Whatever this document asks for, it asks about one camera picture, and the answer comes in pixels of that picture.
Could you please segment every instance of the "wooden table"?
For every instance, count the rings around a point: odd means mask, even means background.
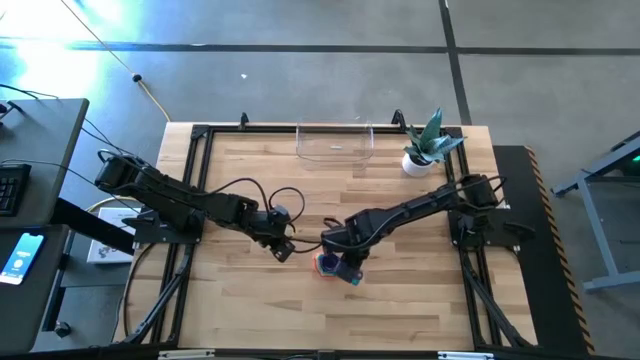
[[[192,126],[167,124],[157,164],[160,171],[182,178]],[[470,172],[496,175],[488,128],[464,126],[462,131],[467,136]],[[343,220],[365,208],[396,205],[446,182],[443,165],[425,178],[405,175],[401,160],[406,144],[406,136],[376,135],[375,152],[364,171],[314,171],[301,166],[295,134],[216,134],[206,190],[246,176],[258,180],[268,194],[295,186],[307,201],[295,223],[297,237],[319,240],[326,216]],[[251,183],[227,191],[260,198]],[[283,192],[274,200],[293,214],[300,208],[293,193]],[[363,266],[364,280],[352,286],[320,277],[313,269],[313,253],[293,254],[281,264],[247,236],[208,222],[191,271],[179,346],[472,349],[460,262],[449,237],[445,213],[397,229],[371,249]],[[157,298],[167,248],[152,249],[135,274],[128,305],[132,327]],[[505,249],[486,252],[497,303],[520,333],[535,343],[517,259]],[[479,313],[488,339],[486,312]],[[173,302],[165,317],[165,333],[172,315]],[[115,338],[122,338],[121,328]]]

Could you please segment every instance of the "transparent bin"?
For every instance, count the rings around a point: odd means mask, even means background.
[[[373,149],[373,127],[366,121],[301,121],[296,127],[296,154],[306,169],[362,170],[373,156]]]

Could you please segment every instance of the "phone screen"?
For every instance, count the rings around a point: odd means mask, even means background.
[[[42,235],[22,234],[9,260],[7,260],[2,269],[0,282],[20,285],[22,279],[27,275],[27,271],[29,271],[29,267],[31,267],[31,263],[38,253],[43,240],[44,236]]]

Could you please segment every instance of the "snake plant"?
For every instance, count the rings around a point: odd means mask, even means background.
[[[411,140],[411,146],[404,148],[411,160],[418,165],[429,165],[431,162],[444,162],[444,156],[458,146],[464,138],[451,138],[449,135],[440,136],[440,125],[442,125],[442,110],[438,108],[429,120],[427,126],[418,136],[418,132],[409,126],[407,135]]]

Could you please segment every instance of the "gray floor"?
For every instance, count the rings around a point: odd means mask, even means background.
[[[104,51],[65,50],[58,40],[92,41],[56,1],[0,2],[8,12],[0,36],[36,37],[0,50],[0,82],[64,97],[87,97],[88,118],[113,142],[155,161],[162,114]],[[105,40],[183,44],[403,45],[446,44],[437,0],[118,0],[81,2]],[[639,47],[640,2],[632,0],[449,0],[458,46]],[[118,52],[140,72],[175,121],[301,118],[389,121],[402,108],[423,123],[437,106],[460,124],[446,54]],[[637,131],[638,57],[460,56],[473,124],[488,125],[495,144],[526,144],[538,154],[548,185]],[[0,98],[20,98],[0,91]],[[83,135],[71,167],[93,177],[102,148]],[[80,206],[102,199],[68,176],[63,195]],[[579,196],[553,200],[577,283],[604,275]],[[77,261],[83,249],[75,250]],[[640,246],[629,247],[640,259]],[[637,263],[625,264],[631,268]],[[70,291],[61,317],[81,336],[41,336],[36,349],[104,344],[114,324],[122,275],[96,272],[69,281],[109,287]],[[599,354],[640,357],[640,284],[581,296]],[[83,311],[65,309],[82,308]],[[103,324],[90,329],[86,319]]]

